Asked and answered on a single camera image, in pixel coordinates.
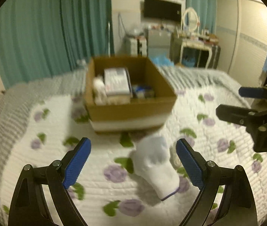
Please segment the cream cloth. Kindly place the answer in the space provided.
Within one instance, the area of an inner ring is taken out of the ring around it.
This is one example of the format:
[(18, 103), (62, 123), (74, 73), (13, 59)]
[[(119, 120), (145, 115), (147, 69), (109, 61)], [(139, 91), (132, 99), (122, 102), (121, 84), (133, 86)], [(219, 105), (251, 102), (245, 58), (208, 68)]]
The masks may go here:
[(94, 93), (94, 102), (96, 105), (107, 104), (105, 84), (104, 84), (103, 77), (101, 75), (93, 79), (93, 93)]

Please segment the white suitcase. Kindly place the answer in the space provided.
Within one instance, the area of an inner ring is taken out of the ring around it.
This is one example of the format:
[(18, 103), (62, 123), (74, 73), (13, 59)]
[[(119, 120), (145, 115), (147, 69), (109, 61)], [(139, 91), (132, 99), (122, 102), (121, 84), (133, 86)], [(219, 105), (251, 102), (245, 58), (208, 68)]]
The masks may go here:
[(126, 37), (125, 52), (130, 56), (147, 57), (147, 39), (145, 37)]

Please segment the white sock purple trim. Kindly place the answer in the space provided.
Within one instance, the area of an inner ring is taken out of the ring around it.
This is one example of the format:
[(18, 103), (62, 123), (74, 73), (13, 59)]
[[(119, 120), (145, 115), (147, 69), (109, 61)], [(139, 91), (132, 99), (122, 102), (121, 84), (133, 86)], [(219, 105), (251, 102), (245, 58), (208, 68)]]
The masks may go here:
[(152, 186), (161, 201), (179, 190), (179, 175), (170, 158), (169, 146), (163, 136), (144, 137), (131, 156), (134, 173)]

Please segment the black wall television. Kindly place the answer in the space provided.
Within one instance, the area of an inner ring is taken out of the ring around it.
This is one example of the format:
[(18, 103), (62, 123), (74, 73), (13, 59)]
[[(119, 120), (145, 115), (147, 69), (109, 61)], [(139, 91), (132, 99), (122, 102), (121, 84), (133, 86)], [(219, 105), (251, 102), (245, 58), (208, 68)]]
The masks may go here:
[(180, 23), (182, 18), (182, 5), (166, 0), (144, 0), (143, 15), (145, 18)]

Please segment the floral packaged bedding bundle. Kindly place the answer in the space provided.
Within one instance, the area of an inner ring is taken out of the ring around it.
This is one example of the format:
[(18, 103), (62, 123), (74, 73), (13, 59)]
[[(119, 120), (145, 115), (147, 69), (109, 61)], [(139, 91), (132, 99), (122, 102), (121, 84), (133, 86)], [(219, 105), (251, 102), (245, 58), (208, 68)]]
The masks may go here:
[(127, 68), (105, 69), (104, 84), (109, 105), (130, 103), (133, 93)]

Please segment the grey checked bed sheet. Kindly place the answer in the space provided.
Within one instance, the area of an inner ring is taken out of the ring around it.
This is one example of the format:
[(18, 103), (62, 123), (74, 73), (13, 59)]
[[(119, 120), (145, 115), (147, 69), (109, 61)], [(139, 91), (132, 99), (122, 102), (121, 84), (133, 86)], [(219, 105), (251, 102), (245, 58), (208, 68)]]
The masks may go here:
[[(156, 69), (178, 95), (184, 95), (185, 90), (212, 86), (210, 95), (217, 103), (239, 107), (249, 105), (239, 96), (240, 84), (222, 71), (176, 66), (158, 66)], [(11, 150), (27, 131), (33, 107), (44, 106), (54, 96), (79, 97), (85, 90), (87, 71), (82, 68), (54, 78), (19, 83), (0, 93), (0, 187)], [(0, 224), (5, 225), (7, 219), (0, 202)]]

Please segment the blue basket under table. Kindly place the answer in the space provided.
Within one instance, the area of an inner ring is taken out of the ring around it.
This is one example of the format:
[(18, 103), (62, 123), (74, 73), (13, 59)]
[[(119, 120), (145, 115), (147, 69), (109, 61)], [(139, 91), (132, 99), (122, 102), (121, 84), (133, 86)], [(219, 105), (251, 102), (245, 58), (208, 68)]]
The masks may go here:
[(195, 57), (184, 57), (182, 59), (182, 65), (184, 67), (195, 67), (197, 65), (196, 58)]

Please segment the white floral quilt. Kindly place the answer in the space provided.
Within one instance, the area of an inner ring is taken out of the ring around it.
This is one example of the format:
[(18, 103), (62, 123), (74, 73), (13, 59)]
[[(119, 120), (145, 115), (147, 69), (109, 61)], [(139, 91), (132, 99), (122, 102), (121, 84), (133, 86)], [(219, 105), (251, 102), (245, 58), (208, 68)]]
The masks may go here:
[(177, 95), (161, 128), (131, 133), (96, 133), (81, 97), (55, 96), (35, 104), (4, 169), (0, 187), (4, 215), (9, 214), (24, 165), (49, 165), (87, 137), (91, 153), (68, 192), (88, 225), (179, 225), (199, 194), (174, 150), (176, 141), (184, 138), (220, 167), (243, 166), (258, 221), (263, 221), (267, 153), (254, 152), (244, 127), (221, 121), (215, 114), (220, 104), (246, 107), (246, 102), (224, 86), (180, 89)]

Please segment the white oval vanity mirror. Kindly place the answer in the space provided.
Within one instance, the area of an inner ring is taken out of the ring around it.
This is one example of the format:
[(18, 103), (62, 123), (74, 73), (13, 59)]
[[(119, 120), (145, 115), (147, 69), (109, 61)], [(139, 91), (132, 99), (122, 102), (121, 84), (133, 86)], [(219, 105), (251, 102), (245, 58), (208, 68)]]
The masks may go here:
[(188, 7), (182, 15), (181, 28), (190, 33), (197, 32), (199, 17), (193, 7)]

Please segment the brown cardboard box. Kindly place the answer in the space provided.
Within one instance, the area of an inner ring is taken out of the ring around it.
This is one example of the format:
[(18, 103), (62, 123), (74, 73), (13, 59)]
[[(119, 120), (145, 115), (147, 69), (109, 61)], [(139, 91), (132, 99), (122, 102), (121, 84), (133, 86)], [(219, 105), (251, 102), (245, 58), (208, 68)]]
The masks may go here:
[(96, 132), (160, 127), (176, 98), (147, 57), (93, 57), (88, 64), (85, 107)]

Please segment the white louvered wardrobe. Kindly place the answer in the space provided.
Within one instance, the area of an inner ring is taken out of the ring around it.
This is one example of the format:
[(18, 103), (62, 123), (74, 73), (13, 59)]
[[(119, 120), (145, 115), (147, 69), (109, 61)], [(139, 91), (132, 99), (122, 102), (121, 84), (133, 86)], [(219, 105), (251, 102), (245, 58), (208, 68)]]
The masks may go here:
[(261, 85), (267, 56), (267, 7), (261, 0), (217, 0), (217, 69), (243, 86)]

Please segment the white dressing table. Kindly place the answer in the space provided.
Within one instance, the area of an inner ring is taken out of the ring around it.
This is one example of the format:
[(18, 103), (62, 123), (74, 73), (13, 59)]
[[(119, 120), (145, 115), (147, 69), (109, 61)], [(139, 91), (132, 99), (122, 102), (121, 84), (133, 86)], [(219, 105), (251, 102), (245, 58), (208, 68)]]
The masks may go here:
[(218, 44), (187, 37), (171, 37), (170, 59), (173, 63), (194, 62), (194, 67), (217, 68), (221, 53)]

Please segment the narrow teal curtain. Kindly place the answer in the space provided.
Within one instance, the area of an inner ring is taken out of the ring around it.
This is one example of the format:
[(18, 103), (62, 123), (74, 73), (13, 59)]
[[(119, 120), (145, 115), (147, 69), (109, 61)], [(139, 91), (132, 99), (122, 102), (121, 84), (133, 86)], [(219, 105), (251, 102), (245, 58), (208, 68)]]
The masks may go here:
[(200, 31), (208, 29), (214, 34), (216, 30), (217, 0), (186, 0), (186, 8), (192, 7), (200, 18)]

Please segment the clear plastic bag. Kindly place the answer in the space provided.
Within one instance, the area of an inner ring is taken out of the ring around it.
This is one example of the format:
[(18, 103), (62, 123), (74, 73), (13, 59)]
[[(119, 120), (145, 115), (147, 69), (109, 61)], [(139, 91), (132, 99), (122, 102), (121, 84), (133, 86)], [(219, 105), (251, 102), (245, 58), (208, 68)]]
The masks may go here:
[(145, 29), (142, 26), (132, 27), (128, 31), (128, 36), (131, 36), (131, 37), (140, 37), (144, 35), (145, 35)]

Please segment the silver mini fridge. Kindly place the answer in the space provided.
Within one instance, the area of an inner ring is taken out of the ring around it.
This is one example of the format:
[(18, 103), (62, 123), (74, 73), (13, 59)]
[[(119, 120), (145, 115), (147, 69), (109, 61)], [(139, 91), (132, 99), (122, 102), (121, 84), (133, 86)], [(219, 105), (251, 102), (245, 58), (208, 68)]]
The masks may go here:
[(170, 58), (171, 32), (149, 29), (147, 34), (148, 57), (165, 56)]

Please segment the clear water jug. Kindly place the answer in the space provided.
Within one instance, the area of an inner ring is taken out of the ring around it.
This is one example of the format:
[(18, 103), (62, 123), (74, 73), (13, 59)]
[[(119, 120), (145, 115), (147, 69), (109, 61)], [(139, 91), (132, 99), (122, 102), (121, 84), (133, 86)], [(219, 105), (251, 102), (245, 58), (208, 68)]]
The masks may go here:
[(78, 67), (86, 67), (88, 64), (85, 59), (78, 59), (76, 63)]

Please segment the large teal curtain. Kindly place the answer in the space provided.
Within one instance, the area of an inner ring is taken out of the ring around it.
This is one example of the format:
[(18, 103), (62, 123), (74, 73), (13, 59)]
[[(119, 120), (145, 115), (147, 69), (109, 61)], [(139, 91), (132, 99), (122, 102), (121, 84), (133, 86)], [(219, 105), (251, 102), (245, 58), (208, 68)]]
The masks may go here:
[(78, 69), (108, 55), (111, 0), (7, 0), (0, 8), (0, 78), (5, 88)]

